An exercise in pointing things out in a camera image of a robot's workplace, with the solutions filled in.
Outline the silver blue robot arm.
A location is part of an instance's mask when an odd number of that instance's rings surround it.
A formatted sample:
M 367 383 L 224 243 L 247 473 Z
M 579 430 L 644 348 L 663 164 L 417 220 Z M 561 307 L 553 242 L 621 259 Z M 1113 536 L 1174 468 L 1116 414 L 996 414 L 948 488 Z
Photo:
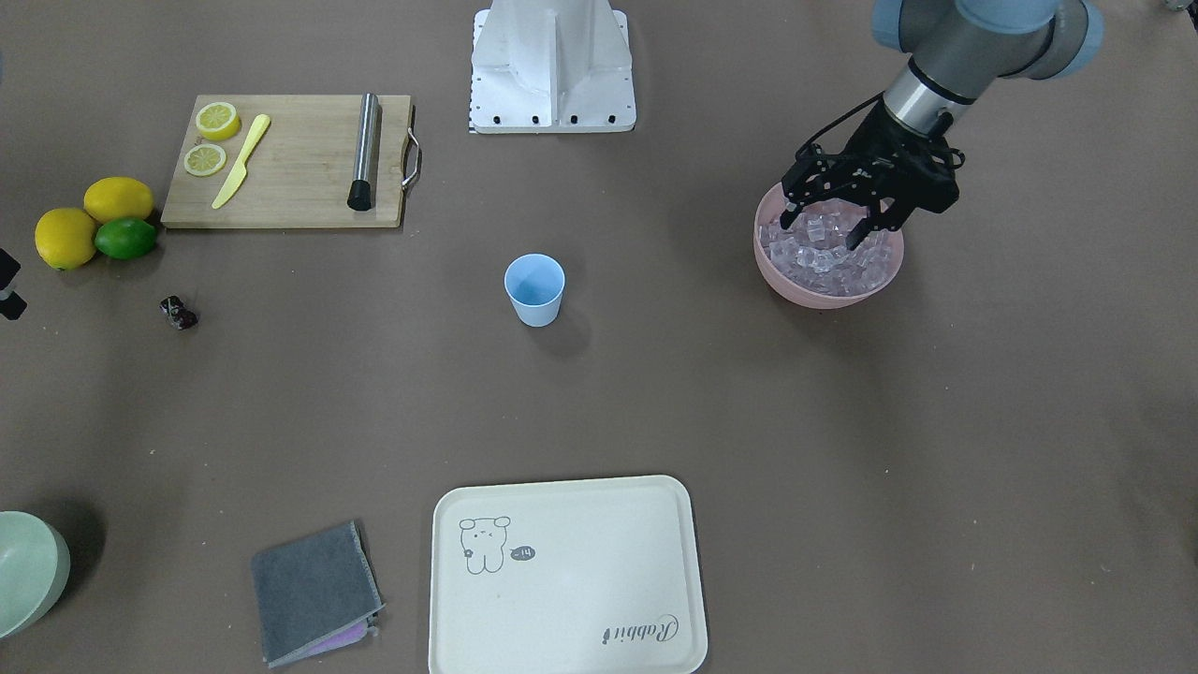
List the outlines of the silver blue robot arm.
M 898 231 L 915 211 L 942 213 L 960 198 L 960 148 L 946 141 L 996 80 L 1047 81 L 1091 63 L 1105 18 L 1089 1 L 877 1 L 875 40 L 907 55 L 879 95 L 857 107 L 861 123 L 837 153 L 818 136 L 795 150 L 782 178 L 780 227 L 813 204 L 839 199 L 865 211 L 851 249 Z

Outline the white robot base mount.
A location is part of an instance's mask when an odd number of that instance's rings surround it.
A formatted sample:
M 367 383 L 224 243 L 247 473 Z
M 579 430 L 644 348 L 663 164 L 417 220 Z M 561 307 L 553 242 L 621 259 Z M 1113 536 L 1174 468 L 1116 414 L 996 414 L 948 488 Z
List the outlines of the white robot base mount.
M 607 1 L 494 1 L 472 26 L 470 132 L 635 128 L 629 22 Z

